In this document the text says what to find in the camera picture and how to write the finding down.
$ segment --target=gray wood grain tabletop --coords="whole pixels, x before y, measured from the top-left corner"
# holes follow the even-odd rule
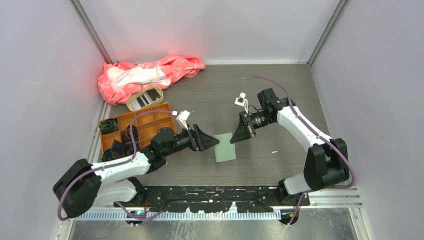
[[[283,84],[302,113],[328,134],[306,64],[207,65],[197,76],[183,78],[165,89],[164,102],[169,102],[173,110],[190,111],[187,123],[198,124],[208,135],[234,133],[243,110],[234,100],[252,76]],[[272,82],[253,79],[246,91],[249,104],[259,107],[257,93],[267,88],[273,88],[277,97],[286,97]],[[126,112],[129,110],[125,105],[113,106],[110,116]],[[254,139],[236,143],[235,160],[215,162],[213,148],[203,152],[186,149],[168,156],[167,164],[156,172],[139,178],[144,185],[276,185],[303,170],[306,153],[284,127],[274,123],[256,133]]]

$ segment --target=green cloth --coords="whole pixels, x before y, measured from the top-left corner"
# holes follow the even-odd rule
[[[236,146],[230,143],[230,139],[233,137],[231,132],[213,135],[213,137],[219,140],[214,147],[217,163],[236,159]]]

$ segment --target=white wall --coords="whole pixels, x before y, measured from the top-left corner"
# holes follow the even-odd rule
[[[306,63],[339,0],[81,2],[121,62],[176,54],[207,63]]]
[[[53,239],[52,187],[85,157],[103,59],[67,0],[3,1],[0,33],[1,239]]]
[[[350,1],[312,70],[378,240],[422,239],[424,1]]]

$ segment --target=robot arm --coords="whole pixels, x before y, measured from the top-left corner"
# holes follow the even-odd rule
[[[278,123],[296,138],[307,153],[303,172],[278,182],[277,191],[282,199],[306,191],[321,190],[349,179],[349,169],[346,164],[321,139],[322,137],[331,142],[347,158],[347,146],[341,138],[332,139],[320,131],[302,115],[294,102],[290,106],[288,99],[276,97],[272,88],[257,94],[262,110],[253,114],[247,112],[247,100],[244,96],[245,94],[242,93],[234,102],[243,106],[245,111],[239,113],[239,124],[230,140],[232,144],[252,139],[256,136],[256,129]]]
[[[158,170],[166,164],[165,157],[183,149],[204,151],[218,144],[218,139],[205,134],[197,124],[191,127],[185,123],[189,114],[183,111],[177,117],[177,122],[183,124],[180,133],[175,134],[169,127],[161,128],[150,144],[137,152],[133,159],[133,156],[127,156],[93,164],[86,159],[76,161],[53,187],[58,200],[81,174],[98,170],[80,178],[64,197],[62,207],[67,217],[75,218],[92,206],[111,205],[113,202],[139,205],[146,198],[146,189],[133,176]]]

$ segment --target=wooden organizer box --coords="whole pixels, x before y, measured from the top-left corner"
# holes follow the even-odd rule
[[[137,115],[151,110],[171,111],[171,108],[169,102],[164,102],[156,106],[111,117],[118,120],[119,130],[108,134],[102,134],[100,132],[101,152],[103,153],[105,150],[110,149],[112,147],[112,144],[114,143],[114,140],[117,140],[122,143],[121,135],[124,130],[131,124],[131,121],[133,121],[133,119]],[[137,128],[138,141],[140,143],[141,148],[144,148],[145,146],[149,145],[152,138],[158,133],[158,130],[161,128],[168,127],[171,128],[174,133],[177,132],[173,116],[170,113],[165,112],[152,112],[143,115],[137,118],[134,126]]]

